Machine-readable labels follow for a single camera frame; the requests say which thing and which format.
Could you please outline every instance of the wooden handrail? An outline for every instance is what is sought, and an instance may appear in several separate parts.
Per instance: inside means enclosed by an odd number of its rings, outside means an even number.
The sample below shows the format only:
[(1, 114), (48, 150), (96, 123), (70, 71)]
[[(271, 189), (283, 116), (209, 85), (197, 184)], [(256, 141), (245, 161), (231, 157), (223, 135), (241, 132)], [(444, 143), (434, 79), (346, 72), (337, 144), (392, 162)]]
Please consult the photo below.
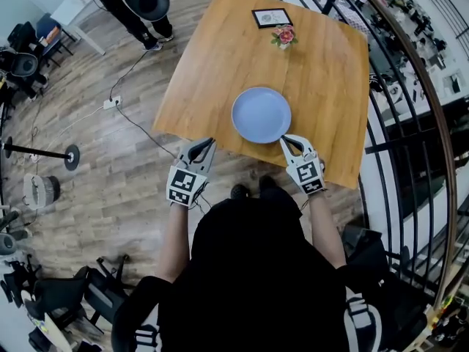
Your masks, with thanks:
[(426, 95), (426, 99), (429, 102), (430, 110), (435, 116), (436, 126), (440, 134), (441, 144), (443, 146), (443, 154), (445, 156), (446, 163), (446, 188), (448, 195), (448, 232), (446, 234), (446, 255), (445, 264), (442, 267), (442, 279), (440, 281), (440, 287), (438, 289), (438, 292), (435, 296), (435, 303), (433, 304), (435, 308), (438, 308), (441, 304), (441, 301), (443, 300), (443, 295), (445, 293), (443, 283), (445, 282), (445, 278), (448, 273), (448, 268), (451, 265), (457, 232), (457, 184), (451, 138), (448, 126), (446, 124), (445, 115), (443, 113), (443, 108), (440, 105), (440, 101), (438, 99), (435, 88), (433, 87), (432, 80), (430, 79), (423, 62), (420, 60), (420, 56), (417, 54), (417, 51), (414, 49), (408, 36), (405, 34), (404, 30), (396, 21), (394, 16), (392, 16), (391, 12), (383, 6), (383, 3), (380, 0), (368, 0), (368, 2), (389, 24), (397, 40), (402, 44), (402, 50), (405, 53), (405, 56), (409, 59), (410, 64), (413, 66), (413, 69), (416, 72), (418, 80), (420, 81), (422, 89)]

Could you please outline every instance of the picture frame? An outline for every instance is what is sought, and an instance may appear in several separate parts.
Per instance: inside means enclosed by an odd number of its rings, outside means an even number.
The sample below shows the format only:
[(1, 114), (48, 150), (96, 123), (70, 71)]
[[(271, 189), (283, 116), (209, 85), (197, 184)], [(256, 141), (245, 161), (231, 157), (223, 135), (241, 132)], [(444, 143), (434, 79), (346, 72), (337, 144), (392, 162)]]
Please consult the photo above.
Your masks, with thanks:
[(259, 29), (276, 27), (277, 25), (293, 25), (284, 8), (252, 10), (252, 15)]

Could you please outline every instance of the shoulder strap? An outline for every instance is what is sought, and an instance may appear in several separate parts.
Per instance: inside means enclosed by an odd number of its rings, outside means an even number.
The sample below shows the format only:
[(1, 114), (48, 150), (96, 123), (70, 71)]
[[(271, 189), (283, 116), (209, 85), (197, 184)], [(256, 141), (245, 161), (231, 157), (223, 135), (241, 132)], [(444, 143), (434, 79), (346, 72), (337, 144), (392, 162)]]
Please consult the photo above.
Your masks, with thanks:
[[(344, 325), (349, 342), (350, 352), (377, 352), (381, 343), (383, 327), (380, 313), (372, 305), (368, 305), (361, 293), (354, 293), (345, 287), (347, 308), (344, 312)], [(365, 340), (360, 342), (360, 334), (374, 335), (374, 341)], [(360, 349), (360, 345), (369, 346)]]

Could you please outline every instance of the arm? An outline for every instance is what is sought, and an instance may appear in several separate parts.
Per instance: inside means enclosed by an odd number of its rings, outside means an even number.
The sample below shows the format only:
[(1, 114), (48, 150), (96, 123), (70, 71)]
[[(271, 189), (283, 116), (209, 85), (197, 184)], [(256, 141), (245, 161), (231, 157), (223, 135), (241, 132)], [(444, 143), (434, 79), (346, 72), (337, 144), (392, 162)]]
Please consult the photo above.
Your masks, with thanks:
[(346, 265), (339, 231), (334, 226), (332, 213), (321, 191), (309, 197), (309, 210), (314, 247), (335, 268)]
[(172, 283), (189, 262), (188, 208), (173, 203), (158, 258), (156, 276)]

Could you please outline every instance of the black shoe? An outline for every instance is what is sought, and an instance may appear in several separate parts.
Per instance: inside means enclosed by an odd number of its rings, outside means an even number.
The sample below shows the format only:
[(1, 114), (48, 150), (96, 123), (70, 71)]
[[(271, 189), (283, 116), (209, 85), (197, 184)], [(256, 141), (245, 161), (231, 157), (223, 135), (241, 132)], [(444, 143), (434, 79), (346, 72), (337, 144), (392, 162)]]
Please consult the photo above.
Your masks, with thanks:
[(264, 191), (265, 189), (269, 188), (276, 188), (277, 183), (276, 181), (269, 175), (261, 176), (259, 179), (259, 190)]
[(231, 199), (245, 199), (251, 196), (251, 192), (244, 185), (236, 184), (233, 186), (229, 197)]

